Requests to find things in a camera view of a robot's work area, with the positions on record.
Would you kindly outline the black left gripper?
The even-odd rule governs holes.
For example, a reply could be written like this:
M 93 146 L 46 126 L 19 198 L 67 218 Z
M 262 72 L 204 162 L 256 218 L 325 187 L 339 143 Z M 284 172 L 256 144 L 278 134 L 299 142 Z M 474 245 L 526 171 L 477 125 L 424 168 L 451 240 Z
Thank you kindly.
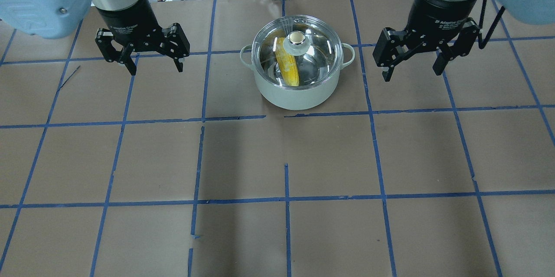
M 132 52 L 158 52 L 173 59 L 179 73 L 184 58 L 190 54 L 190 43 L 178 23 L 162 28 L 148 0 L 113 11 L 97 7 L 107 28 L 99 28 L 95 42 L 108 62 L 121 62 L 132 77 L 137 66 Z

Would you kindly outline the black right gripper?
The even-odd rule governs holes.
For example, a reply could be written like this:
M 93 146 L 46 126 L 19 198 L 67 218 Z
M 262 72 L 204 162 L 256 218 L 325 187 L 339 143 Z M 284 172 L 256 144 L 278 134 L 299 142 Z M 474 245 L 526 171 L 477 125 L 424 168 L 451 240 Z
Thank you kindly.
M 373 50 L 376 65 L 383 67 L 383 80 L 389 82 L 395 66 L 417 53 L 440 50 L 432 66 L 436 76 L 443 74 L 451 58 L 468 55 L 480 31 L 470 17 L 476 2 L 414 0 L 405 28 L 383 28 Z

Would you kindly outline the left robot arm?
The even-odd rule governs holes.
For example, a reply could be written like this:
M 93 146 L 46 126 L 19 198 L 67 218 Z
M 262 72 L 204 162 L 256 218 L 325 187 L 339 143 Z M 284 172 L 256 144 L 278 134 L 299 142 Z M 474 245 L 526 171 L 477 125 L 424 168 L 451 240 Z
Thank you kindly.
M 117 62 L 135 75 L 133 52 L 157 52 L 172 58 L 178 72 L 190 54 L 182 26 L 163 28 L 149 0 L 1 0 L 0 16 L 13 28 L 44 39 L 69 36 L 94 6 L 106 28 L 95 42 L 106 62 Z

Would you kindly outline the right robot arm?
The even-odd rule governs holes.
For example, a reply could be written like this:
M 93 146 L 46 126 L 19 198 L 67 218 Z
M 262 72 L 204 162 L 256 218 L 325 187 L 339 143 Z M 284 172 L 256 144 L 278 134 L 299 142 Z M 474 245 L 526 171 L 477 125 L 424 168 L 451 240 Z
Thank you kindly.
M 554 23 L 554 0 L 414 0 L 403 30 L 386 27 L 373 51 L 383 79 L 415 54 L 438 52 L 432 69 L 443 74 L 448 63 L 467 56 L 474 43 L 483 49 L 504 12 L 525 24 Z

